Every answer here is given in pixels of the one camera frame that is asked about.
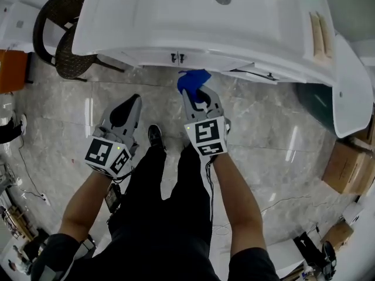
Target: gray tile floor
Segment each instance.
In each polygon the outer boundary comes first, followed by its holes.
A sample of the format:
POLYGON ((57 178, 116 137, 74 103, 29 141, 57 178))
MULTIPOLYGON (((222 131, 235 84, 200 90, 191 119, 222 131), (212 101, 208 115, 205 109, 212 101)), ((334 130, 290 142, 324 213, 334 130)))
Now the gray tile floor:
MULTIPOLYGON (((8 95, 1 97, 1 104, 7 104, 10 99, 7 108, 15 105, 18 112, 28 116, 22 156, 30 176, 51 205, 31 194, 21 197, 17 187, 11 192, 33 222, 50 233, 58 230, 70 197, 90 174, 90 168, 81 161, 84 141, 104 108, 114 99, 134 93, 141 95, 143 109, 135 133, 141 147, 133 164, 139 162, 149 146, 148 126, 157 123, 168 149, 161 185, 163 198, 170 195, 176 183, 185 121, 182 99, 176 89, 178 70, 137 69, 114 63, 123 66, 126 72, 93 65, 85 74, 89 82, 82 83, 64 81, 54 68, 33 59, 31 75, 35 83, 27 84, 12 99, 8 95)), ((321 181, 335 137, 304 111, 292 84, 250 83, 213 73, 207 85, 220 95, 226 116, 232 121, 229 152, 260 205, 267 244, 309 231, 316 223, 324 234, 354 198, 340 196, 321 181)), ((20 187, 35 191, 18 151, 20 145, 21 140, 17 139, 1 149, 22 179, 20 187)), ((213 179, 214 228, 210 257, 216 272, 225 279, 231 230, 215 175, 213 179)), ((99 251, 110 242, 108 216, 103 204, 91 230, 99 243, 99 251)), ((311 236, 318 240, 314 232, 311 236)))

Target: person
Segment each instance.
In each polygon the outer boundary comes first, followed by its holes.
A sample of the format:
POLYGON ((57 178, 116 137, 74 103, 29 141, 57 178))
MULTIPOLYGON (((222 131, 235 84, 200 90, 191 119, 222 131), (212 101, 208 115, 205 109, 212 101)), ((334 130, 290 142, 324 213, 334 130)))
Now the person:
POLYGON ((11 120, 4 126, 0 126, 0 143, 9 143, 20 135, 26 135, 26 126, 28 124, 26 115, 21 115, 20 123, 15 126, 14 118, 12 115, 11 120))
MULTIPOLYGON (((209 261, 210 196, 200 175, 199 155, 191 144, 184 148, 178 182, 171 196, 162 200, 165 147, 156 125, 149 127, 148 137, 151 147, 108 222, 111 243, 92 259, 73 261, 111 184, 107 176, 93 172, 68 203, 59 233, 50 236, 34 262, 31 280, 219 279, 209 261)), ((279 280, 248 185, 228 153, 218 155, 213 166, 232 229, 229 280, 279 280)))
POLYGON ((32 270, 32 263, 31 261, 28 261, 25 257, 22 256, 22 254, 18 251, 18 248, 16 246, 13 246, 14 251, 17 253, 17 263, 12 262, 10 259, 8 259, 8 265, 12 271, 18 271, 20 273, 23 273, 27 276, 31 274, 32 270))

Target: blue object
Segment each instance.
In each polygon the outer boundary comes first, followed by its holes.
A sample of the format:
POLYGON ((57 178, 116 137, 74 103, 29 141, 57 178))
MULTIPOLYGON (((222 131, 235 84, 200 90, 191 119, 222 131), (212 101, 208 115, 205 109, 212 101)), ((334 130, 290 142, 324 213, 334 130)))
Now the blue object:
POLYGON ((185 73, 177 82, 179 92, 182 94, 182 90, 186 90, 191 95, 194 102, 203 103, 204 101, 197 96, 197 89, 211 78, 211 74, 206 70, 180 71, 179 73, 185 73))

